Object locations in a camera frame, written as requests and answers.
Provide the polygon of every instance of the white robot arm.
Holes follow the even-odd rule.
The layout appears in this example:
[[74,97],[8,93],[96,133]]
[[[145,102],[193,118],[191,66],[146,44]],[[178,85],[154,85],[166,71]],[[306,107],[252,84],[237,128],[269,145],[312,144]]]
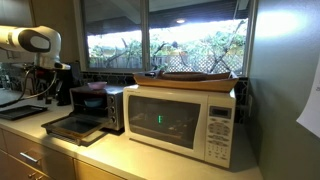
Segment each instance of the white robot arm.
[[37,53],[34,65],[41,68],[70,69],[69,65],[60,62],[60,34],[45,26],[31,28],[0,26],[0,48]]

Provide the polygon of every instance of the toaster oven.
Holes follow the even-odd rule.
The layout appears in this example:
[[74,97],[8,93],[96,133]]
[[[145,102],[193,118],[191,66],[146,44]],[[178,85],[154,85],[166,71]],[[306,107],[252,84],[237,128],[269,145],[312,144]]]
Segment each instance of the toaster oven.
[[108,85],[101,90],[88,86],[70,89],[72,112],[43,124],[47,134],[88,146],[111,131],[123,131],[123,86]]

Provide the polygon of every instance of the window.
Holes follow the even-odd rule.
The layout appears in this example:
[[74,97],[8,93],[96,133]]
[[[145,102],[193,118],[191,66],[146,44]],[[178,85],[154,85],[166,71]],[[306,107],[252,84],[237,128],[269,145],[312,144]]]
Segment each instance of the window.
[[245,74],[249,0],[82,0],[82,69]]

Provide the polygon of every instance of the white wall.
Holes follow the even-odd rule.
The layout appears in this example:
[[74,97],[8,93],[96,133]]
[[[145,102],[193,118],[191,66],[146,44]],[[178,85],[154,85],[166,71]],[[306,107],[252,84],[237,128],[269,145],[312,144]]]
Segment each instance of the white wall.
[[258,3],[247,122],[254,152],[266,180],[319,180],[320,138],[296,120],[319,59],[320,1]]

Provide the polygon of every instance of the white microwave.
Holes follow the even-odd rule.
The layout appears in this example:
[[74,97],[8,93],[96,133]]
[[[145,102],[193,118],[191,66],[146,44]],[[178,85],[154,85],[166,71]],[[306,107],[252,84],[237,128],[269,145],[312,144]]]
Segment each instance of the white microwave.
[[219,93],[132,85],[123,90],[130,139],[229,168],[236,98]]

